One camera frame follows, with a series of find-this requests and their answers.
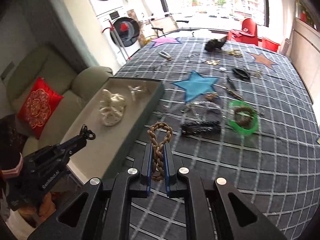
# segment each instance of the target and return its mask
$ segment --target plaid bedspread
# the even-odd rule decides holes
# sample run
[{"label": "plaid bedspread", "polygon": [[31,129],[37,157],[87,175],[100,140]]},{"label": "plaid bedspread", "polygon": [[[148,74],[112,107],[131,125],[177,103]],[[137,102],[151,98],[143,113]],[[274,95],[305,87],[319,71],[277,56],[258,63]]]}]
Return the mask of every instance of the plaid bedspread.
[{"label": "plaid bedspread", "polygon": [[[147,130],[157,121],[173,128],[170,142],[173,154],[184,166],[201,177],[224,177],[237,187],[263,212],[288,239],[297,238],[312,218],[320,191],[320,146],[316,140],[319,130],[312,103],[296,70],[280,54],[256,46],[228,41],[222,51],[204,50],[206,39],[178,38],[180,44],[163,44],[152,48],[149,43],[120,71],[118,77],[144,77],[163,81],[165,93],[154,109],[145,129],[138,136],[124,162],[124,169],[144,154],[149,143]],[[224,50],[239,49],[243,58],[228,55]],[[173,60],[159,56],[168,52]],[[264,54],[276,62],[273,70],[253,63],[248,54]],[[206,60],[220,60],[216,66]],[[225,67],[226,72],[219,71]],[[262,78],[240,81],[232,67],[247,67],[263,71]],[[196,120],[192,112],[182,113],[184,90],[172,82],[188,79],[191,71],[203,77],[219,77],[214,85],[220,95],[217,101],[223,109],[234,98],[221,87],[227,75],[235,83],[245,102],[264,110],[258,117],[257,131],[248,137],[236,134],[222,122],[221,134],[181,136],[181,124]],[[203,120],[221,120],[222,115],[198,110]],[[158,140],[164,137],[159,131]],[[130,220],[130,239],[186,239],[184,202],[166,197],[164,182],[152,182],[147,199],[133,199]]]}]

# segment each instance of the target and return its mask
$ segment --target silver screw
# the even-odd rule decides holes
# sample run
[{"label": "silver screw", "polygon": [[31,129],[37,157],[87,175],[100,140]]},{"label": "silver screw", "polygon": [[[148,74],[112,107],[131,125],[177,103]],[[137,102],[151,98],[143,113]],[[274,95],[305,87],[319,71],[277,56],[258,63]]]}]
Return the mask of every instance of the silver screw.
[{"label": "silver screw", "polygon": [[100,183],[100,179],[98,179],[98,178],[92,178],[92,179],[90,179],[90,184],[91,185],[97,185],[97,184],[99,184]]},{"label": "silver screw", "polygon": [[217,178],[217,183],[219,185],[225,185],[227,183],[227,180],[225,178]]},{"label": "silver screw", "polygon": [[138,172],[138,170],[136,168],[130,168],[128,169],[128,173],[133,175],[133,174],[136,174]]},{"label": "silver screw", "polygon": [[186,167],[181,167],[181,168],[179,169],[179,172],[180,172],[181,174],[187,174],[187,173],[189,173],[189,169],[186,168]]}]

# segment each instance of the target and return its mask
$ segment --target red chair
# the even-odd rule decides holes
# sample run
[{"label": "red chair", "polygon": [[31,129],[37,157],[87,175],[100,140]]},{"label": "red chair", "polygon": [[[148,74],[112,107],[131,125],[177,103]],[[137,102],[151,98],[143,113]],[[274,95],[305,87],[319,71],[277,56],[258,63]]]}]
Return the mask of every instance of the red chair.
[{"label": "red chair", "polygon": [[254,44],[258,46],[258,29],[257,29],[257,24],[255,23],[254,20],[251,18],[247,18],[242,22],[242,30],[248,29],[250,33],[254,34],[254,37],[248,37],[245,35],[242,35],[240,37],[236,37],[233,35],[233,33],[230,31],[228,33],[228,41],[238,41],[242,43],[247,43],[247,44]]}]

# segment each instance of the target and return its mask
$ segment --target sofa backrest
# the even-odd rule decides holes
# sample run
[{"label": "sofa backrest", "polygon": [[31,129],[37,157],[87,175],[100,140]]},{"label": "sofa backrest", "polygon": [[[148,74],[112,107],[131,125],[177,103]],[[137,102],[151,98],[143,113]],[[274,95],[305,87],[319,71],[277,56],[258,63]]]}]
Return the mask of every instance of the sofa backrest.
[{"label": "sofa backrest", "polygon": [[70,89],[77,73],[48,45],[31,51],[17,66],[7,85],[7,98],[17,114],[38,77],[56,93]]}]

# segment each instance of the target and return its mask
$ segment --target white wall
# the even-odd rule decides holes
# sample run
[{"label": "white wall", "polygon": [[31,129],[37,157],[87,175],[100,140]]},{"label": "white wall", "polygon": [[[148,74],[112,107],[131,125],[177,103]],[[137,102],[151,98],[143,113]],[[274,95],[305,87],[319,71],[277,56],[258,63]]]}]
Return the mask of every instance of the white wall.
[{"label": "white wall", "polygon": [[116,55],[101,33],[102,29],[89,0],[64,0],[64,3],[78,28],[89,51],[96,58],[99,65],[109,67],[115,74],[120,65]]},{"label": "white wall", "polygon": [[320,124],[320,33],[298,18],[293,23],[292,64],[300,74],[311,98]]},{"label": "white wall", "polygon": [[[13,1],[0,19],[0,73],[11,61],[17,66],[37,46],[21,8]],[[0,81],[0,118],[11,113],[5,85]]]}]

